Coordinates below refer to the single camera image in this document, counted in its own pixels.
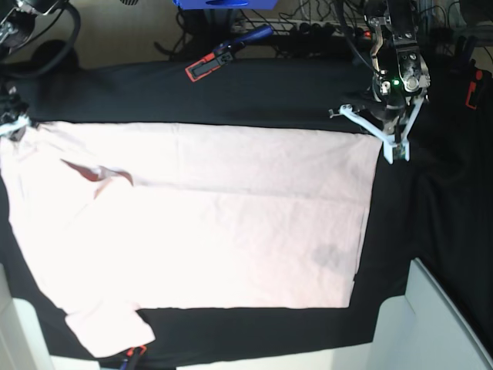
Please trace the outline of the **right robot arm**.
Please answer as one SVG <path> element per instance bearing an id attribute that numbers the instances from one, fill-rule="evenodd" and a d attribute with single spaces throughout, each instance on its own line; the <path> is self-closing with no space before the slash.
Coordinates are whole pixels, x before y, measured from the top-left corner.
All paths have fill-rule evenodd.
<path id="1" fill-rule="evenodd" d="M 58 15 L 46 27 L 50 30 L 62 14 L 72 19 L 73 29 L 65 45 L 44 65 L 26 72 L 16 72 L 5 60 L 31 45 L 47 30 L 34 35 L 35 21 L 39 16 Z M 79 36 L 82 20 L 79 10 L 69 1 L 2 1 L 1 2 L 1 138 L 19 141 L 25 130 L 35 125 L 28 115 L 29 105 L 10 83 L 18 79 L 35 79 L 51 72 L 69 54 Z"/>

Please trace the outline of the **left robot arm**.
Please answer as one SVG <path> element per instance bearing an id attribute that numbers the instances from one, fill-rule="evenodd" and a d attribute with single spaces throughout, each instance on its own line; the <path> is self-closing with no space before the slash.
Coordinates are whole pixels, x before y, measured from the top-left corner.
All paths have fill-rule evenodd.
<path id="1" fill-rule="evenodd" d="M 411 1 L 366 1 L 364 21 L 373 45 L 369 56 L 356 46 L 349 31 L 344 2 L 334 3 L 343 35 L 353 52 L 371 71 L 371 84 L 349 92 L 339 108 L 347 117 L 390 145 L 404 147 L 428 94 L 431 76 L 418 45 L 417 9 Z"/>

